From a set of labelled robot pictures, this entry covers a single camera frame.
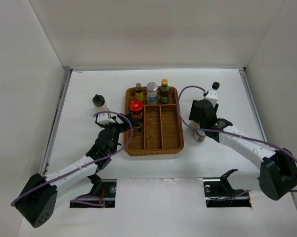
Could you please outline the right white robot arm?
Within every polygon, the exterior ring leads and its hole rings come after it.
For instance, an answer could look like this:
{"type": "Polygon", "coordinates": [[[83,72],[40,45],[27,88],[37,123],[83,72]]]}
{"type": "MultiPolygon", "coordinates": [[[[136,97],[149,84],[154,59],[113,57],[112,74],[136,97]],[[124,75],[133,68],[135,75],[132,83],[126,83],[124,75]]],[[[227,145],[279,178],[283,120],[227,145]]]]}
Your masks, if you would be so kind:
{"type": "Polygon", "coordinates": [[[297,186],[297,166],[292,154],[285,149],[248,138],[231,122],[216,116],[218,106],[209,100],[193,100],[189,120],[198,123],[205,135],[225,145],[247,160],[257,169],[254,175],[232,176],[232,170],[219,183],[224,195],[237,189],[263,192],[271,200],[279,200],[297,186]]]}

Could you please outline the silver lid blue label jar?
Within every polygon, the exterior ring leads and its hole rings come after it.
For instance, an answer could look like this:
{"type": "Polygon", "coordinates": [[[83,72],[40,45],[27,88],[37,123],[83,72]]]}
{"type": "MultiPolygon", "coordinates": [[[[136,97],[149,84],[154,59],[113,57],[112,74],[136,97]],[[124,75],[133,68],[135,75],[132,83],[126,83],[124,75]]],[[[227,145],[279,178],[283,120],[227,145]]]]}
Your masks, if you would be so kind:
{"type": "Polygon", "coordinates": [[[149,82],[146,86],[148,104],[156,104],[158,101],[158,86],[155,82],[149,82]]]}

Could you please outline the red lid chili sauce jar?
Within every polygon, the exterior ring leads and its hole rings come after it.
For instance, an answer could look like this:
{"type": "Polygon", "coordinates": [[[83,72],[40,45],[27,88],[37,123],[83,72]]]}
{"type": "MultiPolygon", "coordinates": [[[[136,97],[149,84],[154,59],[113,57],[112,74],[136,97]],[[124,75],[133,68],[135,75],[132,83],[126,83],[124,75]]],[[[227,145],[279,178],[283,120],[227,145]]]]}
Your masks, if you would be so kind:
{"type": "Polygon", "coordinates": [[[132,118],[141,119],[143,116],[143,103],[139,100],[133,100],[129,104],[129,111],[131,113],[132,118]]]}

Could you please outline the cork top yellow label bottle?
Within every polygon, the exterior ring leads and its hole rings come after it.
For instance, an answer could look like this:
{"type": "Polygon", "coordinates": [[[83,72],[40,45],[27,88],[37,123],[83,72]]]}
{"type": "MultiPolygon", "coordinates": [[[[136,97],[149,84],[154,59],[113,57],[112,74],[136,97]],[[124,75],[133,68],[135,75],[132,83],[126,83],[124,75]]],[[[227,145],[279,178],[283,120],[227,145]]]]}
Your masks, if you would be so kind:
{"type": "Polygon", "coordinates": [[[136,84],[135,98],[136,98],[136,100],[143,102],[143,89],[142,89],[141,83],[136,84]]]}

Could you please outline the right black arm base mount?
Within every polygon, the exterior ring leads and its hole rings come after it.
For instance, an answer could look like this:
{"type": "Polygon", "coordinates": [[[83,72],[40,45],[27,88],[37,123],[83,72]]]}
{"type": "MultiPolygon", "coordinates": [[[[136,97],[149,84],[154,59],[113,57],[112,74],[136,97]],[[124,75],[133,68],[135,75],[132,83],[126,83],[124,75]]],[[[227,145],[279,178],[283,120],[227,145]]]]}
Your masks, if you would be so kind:
{"type": "Polygon", "coordinates": [[[238,169],[231,169],[220,177],[203,179],[207,208],[252,207],[248,190],[233,189],[227,178],[238,169]]]}

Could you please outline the black cap spice bottle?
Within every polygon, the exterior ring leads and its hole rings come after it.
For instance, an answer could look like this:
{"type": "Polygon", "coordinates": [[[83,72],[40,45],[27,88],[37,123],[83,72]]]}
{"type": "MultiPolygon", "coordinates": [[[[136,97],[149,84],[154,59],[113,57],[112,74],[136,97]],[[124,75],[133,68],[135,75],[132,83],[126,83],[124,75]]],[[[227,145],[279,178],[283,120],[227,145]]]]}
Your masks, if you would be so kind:
{"type": "Polygon", "coordinates": [[[135,134],[142,133],[142,124],[141,124],[141,120],[139,118],[133,119],[133,128],[134,128],[135,134]]]}

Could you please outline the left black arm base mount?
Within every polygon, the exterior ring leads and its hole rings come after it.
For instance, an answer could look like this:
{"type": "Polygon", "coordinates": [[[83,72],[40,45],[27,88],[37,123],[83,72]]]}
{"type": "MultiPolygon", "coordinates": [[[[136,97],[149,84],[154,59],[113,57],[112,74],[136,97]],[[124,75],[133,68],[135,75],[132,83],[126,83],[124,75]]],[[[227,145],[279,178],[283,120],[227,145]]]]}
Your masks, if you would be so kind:
{"type": "Polygon", "coordinates": [[[115,208],[117,180],[93,175],[91,183],[90,192],[76,198],[77,202],[70,202],[70,208],[115,208]]]}

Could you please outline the yellow cap green label bottle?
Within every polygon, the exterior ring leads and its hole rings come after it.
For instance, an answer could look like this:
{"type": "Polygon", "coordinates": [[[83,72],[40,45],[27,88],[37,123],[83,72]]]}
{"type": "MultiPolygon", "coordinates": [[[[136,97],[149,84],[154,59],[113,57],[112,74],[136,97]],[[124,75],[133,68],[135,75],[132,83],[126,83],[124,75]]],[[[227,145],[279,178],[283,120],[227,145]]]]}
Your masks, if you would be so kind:
{"type": "Polygon", "coordinates": [[[169,102],[169,86],[168,80],[162,79],[160,86],[160,101],[163,104],[167,104],[169,102]]]}

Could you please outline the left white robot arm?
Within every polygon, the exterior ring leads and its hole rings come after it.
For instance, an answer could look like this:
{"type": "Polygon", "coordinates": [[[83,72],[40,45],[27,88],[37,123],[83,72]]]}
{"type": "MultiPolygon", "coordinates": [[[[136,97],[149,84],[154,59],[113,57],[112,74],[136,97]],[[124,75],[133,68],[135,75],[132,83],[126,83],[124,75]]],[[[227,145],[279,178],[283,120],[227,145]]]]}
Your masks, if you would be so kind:
{"type": "Polygon", "coordinates": [[[54,210],[64,203],[88,202],[82,199],[95,197],[101,191],[102,180],[98,172],[121,152],[125,146],[119,143],[120,134],[133,131],[133,119],[113,111],[101,111],[95,115],[95,123],[102,128],[91,149],[75,163],[47,175],[36,173],[25,184],[11,206],[33,228],[45,224],[54,210]]]}

